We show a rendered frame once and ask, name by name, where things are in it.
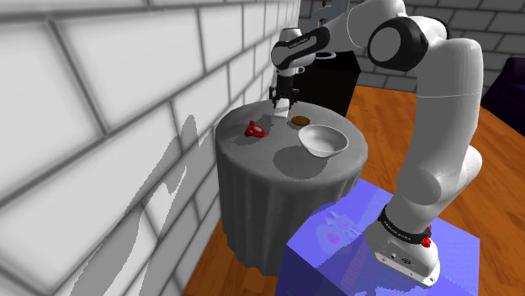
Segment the white small box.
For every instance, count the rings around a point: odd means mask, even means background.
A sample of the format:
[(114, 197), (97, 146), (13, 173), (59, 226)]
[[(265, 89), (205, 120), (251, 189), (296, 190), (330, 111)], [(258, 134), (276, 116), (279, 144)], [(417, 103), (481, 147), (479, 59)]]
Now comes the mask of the white small box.
[(276, 101), (273, 109), (273, 116), (277, 118), (287, 119), (289, 116), (289, 100), (287, 98), (280, 98)]

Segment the black cabinet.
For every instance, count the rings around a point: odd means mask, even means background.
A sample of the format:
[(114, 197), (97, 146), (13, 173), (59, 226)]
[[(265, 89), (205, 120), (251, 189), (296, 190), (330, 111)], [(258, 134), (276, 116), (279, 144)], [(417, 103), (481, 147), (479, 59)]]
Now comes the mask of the black cabinet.
[(318, 52), (314, 62), (294, 77), (294, 87), (300, 90), (298, 100), (345, 117), (360, 73), (353, 51)]

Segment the red and white toy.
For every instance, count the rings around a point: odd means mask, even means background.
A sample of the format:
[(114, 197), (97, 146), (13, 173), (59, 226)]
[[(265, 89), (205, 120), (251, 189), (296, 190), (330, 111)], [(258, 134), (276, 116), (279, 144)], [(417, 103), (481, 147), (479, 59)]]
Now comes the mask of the red and white toy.
[(246, 137), (263, 138), (266, 135), (266, 131), (255, 121), (251, 120), (244, 132), (244, 135)]

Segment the white bowl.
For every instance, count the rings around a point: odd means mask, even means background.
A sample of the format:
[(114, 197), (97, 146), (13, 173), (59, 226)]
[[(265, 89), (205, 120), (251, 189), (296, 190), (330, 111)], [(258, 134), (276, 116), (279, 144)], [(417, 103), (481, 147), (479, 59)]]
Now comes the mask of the white bowl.
[(313, 156), (328, 158), (348, 147), (348, 138), (338, 129), (323, 124), (310, 124), (299, 130), (300, 144)]

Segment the round table with grey cloth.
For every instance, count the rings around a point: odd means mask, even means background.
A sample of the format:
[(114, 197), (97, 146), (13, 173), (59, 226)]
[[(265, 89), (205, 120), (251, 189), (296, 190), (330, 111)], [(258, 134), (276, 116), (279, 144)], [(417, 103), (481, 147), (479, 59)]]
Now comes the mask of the round table with grey cloth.
[[(280, 272), (286, 243), (320, 206), (349, 194), (368, 158), (363, 133), (330, 109), (298, 102), (290, 113), (340, 130), (349, 141), (342, 153), (311, 155), (299, 127), (273, 116), (269, 100), (231, 110), (215, 130), (222, 228), (228, 246), (245, 267), (264, 276)], [(263, 138), (246, 137), (253, 120)]]

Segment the blue robot stand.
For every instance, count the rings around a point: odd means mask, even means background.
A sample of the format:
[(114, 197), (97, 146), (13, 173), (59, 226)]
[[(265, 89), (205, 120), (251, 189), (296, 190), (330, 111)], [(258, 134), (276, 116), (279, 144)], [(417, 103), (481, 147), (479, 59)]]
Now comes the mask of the blue robot stand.
[(430, 288), (376, 260), (364, 230), (390, 198), (360, 179), (318, 208), (285, 247), (275, 296), (478, 296), (480, 239), (441, 219), (432, 223), (441, 272)]

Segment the dark purple sofa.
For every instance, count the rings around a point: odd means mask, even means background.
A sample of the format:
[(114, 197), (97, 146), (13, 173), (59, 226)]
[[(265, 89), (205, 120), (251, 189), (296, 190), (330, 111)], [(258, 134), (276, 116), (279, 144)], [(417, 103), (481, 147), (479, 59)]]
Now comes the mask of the dark purple sofa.
[(510, 57), (481, 106), (525, 137), (525, 57)]

